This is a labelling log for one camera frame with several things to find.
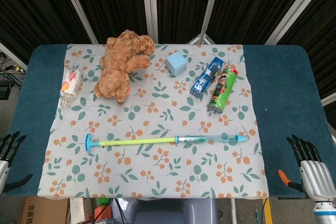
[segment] plush toy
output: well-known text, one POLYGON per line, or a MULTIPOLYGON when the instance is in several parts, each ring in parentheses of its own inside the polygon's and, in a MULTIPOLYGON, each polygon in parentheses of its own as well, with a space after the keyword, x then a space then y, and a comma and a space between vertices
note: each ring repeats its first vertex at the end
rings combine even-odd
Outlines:
POLYGON ((150 65, 148 55, 154 52, 153 40, 125 30, 118 38, 108 38, 105 56, 100 59, 103 71, 95 85, 97 97, 125 101, 131 91, 128 73, 150 65))

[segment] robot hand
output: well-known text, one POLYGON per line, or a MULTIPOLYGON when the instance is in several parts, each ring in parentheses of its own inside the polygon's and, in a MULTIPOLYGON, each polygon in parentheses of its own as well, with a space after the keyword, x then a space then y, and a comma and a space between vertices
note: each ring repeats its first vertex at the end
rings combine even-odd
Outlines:
POLYGON ((22 141, 26 138, 26 136, 21 136, 16 139, 19 135, 20 132, 17 131, 13 135, 9 134, 0 139, 0 194, 3 191, 9 191, 24 185, 33 176, 32 174, 29 174, 21 181, 7 184, 5 186, 8 172, 14 160, 17 149, 19 148, 22 141))
POLYGON ((316 147, 295 135, 287 137, 302 177, 302 184, 292 182, 282 170, 278 170, 282 182, 306 195, 315 201, 314 215, 318 223, 336 223, 336 209, 332 201, 336 197, 336 189, 330 172, 325 163, 321 161, 316 147))

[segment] blue cube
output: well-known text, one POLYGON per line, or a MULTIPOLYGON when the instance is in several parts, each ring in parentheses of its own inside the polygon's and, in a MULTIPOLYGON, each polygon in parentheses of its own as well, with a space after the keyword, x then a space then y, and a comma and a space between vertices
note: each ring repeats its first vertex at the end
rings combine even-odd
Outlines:
POLYGON ((180 52, 176 52, 166 58, 166 66, 173 76, 187 69, 187 60, 180 52))

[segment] dark blue table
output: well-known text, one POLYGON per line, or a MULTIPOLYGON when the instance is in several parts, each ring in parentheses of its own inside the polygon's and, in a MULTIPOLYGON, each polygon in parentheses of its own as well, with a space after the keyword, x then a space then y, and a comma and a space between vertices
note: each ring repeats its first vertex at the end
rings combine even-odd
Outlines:
MULTIPOLYGON (((27 135, 10 169, 8 182, 34 174, 5 195, 36 195, 64 70, 67 45, 42 45, 32 53, 10 133, 27 135)), ((286 136, 311 141, 336 181, 336 147, 329 132, 308 55, 299 46, 244 46, 247 77, 270 196, 304 197, 283 185, 278 169, 292 181, 301 177, 286 136)))

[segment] chip can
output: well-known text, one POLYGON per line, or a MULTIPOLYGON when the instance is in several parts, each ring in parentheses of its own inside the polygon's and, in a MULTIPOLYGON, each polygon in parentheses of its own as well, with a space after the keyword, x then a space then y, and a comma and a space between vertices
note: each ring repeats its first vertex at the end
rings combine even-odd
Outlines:
POLYGON ((222 113, 227 99, 231 93, 233 84, 237 79, 238 72, 236 69, 225 68, 221 78, 218 81, 215 92, 208 104, 208 109, 215 113, 222 113))

